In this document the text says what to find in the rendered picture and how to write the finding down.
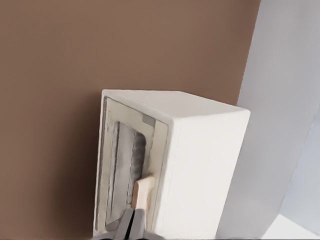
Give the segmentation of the pale wooden door handle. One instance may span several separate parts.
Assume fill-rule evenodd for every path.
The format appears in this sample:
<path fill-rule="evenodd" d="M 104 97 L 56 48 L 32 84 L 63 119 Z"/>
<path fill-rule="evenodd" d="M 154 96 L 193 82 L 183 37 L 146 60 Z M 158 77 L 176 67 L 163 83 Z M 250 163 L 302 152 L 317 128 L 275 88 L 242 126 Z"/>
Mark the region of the pale wooden door handle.
<path fill-rule="evenodd" d="M 146 176 L 134 182 L 131 202 L 133 209 L 148 209 L 151 192 L 155 184 L 156 178 L 154 175 Z"/>

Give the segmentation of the oven door with window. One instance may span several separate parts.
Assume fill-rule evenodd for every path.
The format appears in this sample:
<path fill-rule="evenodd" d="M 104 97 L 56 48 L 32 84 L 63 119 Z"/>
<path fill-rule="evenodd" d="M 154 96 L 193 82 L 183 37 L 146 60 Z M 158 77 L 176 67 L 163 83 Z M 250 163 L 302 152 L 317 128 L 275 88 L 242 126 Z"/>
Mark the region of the oven door with window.
<path fill-rule="evenodd" d="M 93 234 L 116 229 L 134 202 L 135 181 L 153 175 L 146 228 L 154 230 L 159 213 L 161 174 L 168 125 L 118 101 L 102 98 Z"/>

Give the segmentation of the white oven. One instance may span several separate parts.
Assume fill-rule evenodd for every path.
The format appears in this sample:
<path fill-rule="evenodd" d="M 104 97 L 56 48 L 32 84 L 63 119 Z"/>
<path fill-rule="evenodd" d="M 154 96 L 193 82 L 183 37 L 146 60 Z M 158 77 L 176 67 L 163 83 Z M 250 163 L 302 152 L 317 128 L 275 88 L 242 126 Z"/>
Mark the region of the white oven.
<path fill-rule="evenodd" d="M 214 239 L 250 111 L 182 91 L 104 89 L 100 125 L 103 97 L 168 126 L 158 215 L 148 230 L 145 210 L 144 239 Z M 113 240 L 115 230 L 92 238 Z"/>

